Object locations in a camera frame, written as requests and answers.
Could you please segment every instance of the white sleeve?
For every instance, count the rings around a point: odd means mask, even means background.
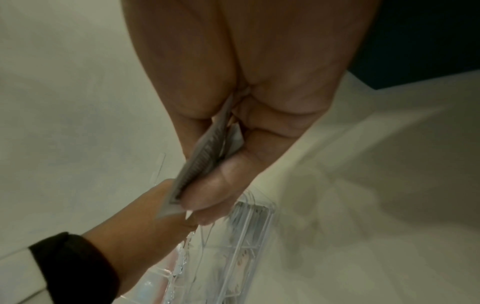
[[[1,304],[53,304],[42,271],[29,249],[0,258]]]

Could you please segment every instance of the skin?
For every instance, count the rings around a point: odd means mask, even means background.
[[[207,224],[330,107],[380,0],[123,0],[133,46],[185,156],[226,97],[245,146],[181,198]]]
[[[110,262],[120,279],[118,296],[139,281],[148,268],[161,261],[195,231],[195,216],[178,214],[155,219],[173,180],[153,187],[119,213],[83,235]]]

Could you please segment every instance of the clear plastic box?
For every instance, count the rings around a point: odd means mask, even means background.
[[[250,188],[230,215],[199,227],[116,303],[243,304],[274,215],[275,205]]]

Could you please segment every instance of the plastic container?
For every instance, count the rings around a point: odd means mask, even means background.
[[[274,214],[274,204],[250,188],[230,215],[199,227],[115,302],[243,304]]]

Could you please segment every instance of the black wristband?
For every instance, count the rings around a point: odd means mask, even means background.
[[[119,277],[103,254],[79,235],[60,233],[30,246],[55,304],[110,304]]]

